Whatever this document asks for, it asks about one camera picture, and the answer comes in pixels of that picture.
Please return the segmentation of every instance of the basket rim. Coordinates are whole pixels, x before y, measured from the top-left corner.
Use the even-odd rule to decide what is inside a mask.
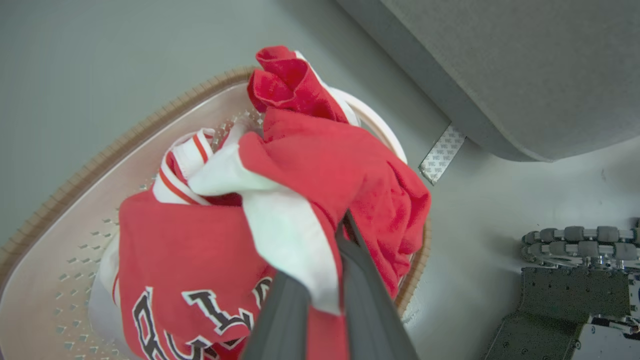
[[[237,67],[193,87],[130,128],[65,181],[31,217],[25,220],[18,231],[0,247],[0,302],[11,275],[24,256],[86,191],[131,151],[138,148],[175,119],[227,88],[247,82],[254,69],[256,67]],[[406,310],[424,271],[430,249],[431,221],[427,218],[424,226],[422,247],[414,255],[410,271],[401,281],[398,296],[395,299],[395,305],[401,316]]]

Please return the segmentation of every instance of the red garment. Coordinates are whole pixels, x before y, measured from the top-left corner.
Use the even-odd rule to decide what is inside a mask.
[[[266,111],[264,138],[240,138],[241,166],[308,201],[339,277],[334,233],[350,208],[395,296],[410,267],[408,255],[422,244],[426,187],[379,140],[348,124],[307,62],[284,47],[263,49],[257,58],[265,71],[254,72],[248,91],[255,107]],[[204,163],[212,159],[202,156]],[[165,159],[172,172],[166,175],[185,186],[189,176],[172,165],[175,159],[171,153]],[[205,195],[167,204],[145,192],[120,208],[123,325],[142,358],[198,358],[203,354],[197,347],[213,344],[210,357],[236,359],[257,320],[275,271],[257,253],[257,234],[240,204]],[[310,310],[308,359],[347,359],[347,344],[343,316]]]

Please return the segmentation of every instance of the gray floor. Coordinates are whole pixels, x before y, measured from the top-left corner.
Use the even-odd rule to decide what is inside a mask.
[[[0,4],[0,236],[83,163],[193,85],[299,49],[370,104],[418,164],[449,121],[333,1],[10,1]],[[423,359],[478,359],[515,308],[517,239],[543,227],[630,227],[640,140],[554,164],[467,142],[433,194],[433,251],[406,326]]]

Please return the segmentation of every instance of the folded fabric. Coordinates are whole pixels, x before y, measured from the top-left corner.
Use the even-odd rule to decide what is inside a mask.
[[[178,139],[153,189],[120,207],[118,273],[103,278],[140,357],[237,359],[277,268],[311,294],[308,359],[347,359],[337,223],[351,209],[392,296],[422,244],[416,173],[299,54],[257,58],[248,93],[264,135],[237,123],[216,152],[210,129]]]

